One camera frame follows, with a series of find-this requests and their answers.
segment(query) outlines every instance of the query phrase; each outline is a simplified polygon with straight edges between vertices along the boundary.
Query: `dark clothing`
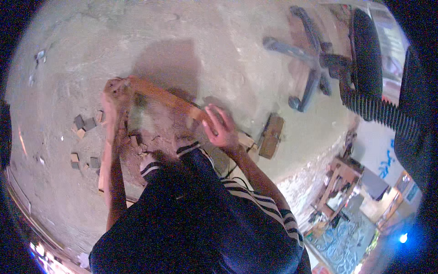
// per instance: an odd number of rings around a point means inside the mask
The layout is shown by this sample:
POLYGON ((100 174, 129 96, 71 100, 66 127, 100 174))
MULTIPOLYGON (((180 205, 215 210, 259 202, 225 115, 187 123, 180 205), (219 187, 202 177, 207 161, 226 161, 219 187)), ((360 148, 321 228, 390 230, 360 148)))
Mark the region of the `dark clothing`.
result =
POLYGON ((304 244, 292 213, 220 181, 197 147, 178 150, 184 174, 160 166, 145 175, 139 201, 94 245, 93 273, 296 271, 304 244))

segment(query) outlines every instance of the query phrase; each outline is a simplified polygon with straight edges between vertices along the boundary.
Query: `floor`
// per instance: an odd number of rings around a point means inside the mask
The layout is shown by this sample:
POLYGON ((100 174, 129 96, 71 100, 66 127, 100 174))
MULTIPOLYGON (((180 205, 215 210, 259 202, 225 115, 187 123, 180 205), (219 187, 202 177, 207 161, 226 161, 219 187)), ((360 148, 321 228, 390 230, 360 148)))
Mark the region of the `floor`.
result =
MULTIPOLYGON (((313 1, 102 0, 43 6, 16 49, 7 82, 11 171, 32 215, 66 253, 74 258, 90 252, 105 232, 107 211, 95 169, 78 171, 70 164, 73 152, 81 167, 90 157, 101 158, 105 130, 98 125, 79 139, 71 124, 78 114, 95 116, 105 82, 116 76, 148 77, 188 92, 201 106, 218 103, 255 140, 269 114, 277 112, 285 120, 281 143, 271 160, 260 158, 258 165, 284 193, 298 222, 306 220, 352 115, 342 106, 336 80, 333 95, 318 92, 306 113, 289 108, 288 96, 302 94, 308 68, 261 43, 273 36, 311 52, 300 20, 289 17, 292 4, 308 9, 335 53, 349 55, 345 26, 313 1), (46 62, 35 68, 34 55, 43 49, 46 62)), ((125 185, 128 195, 142 191, 125 185)))

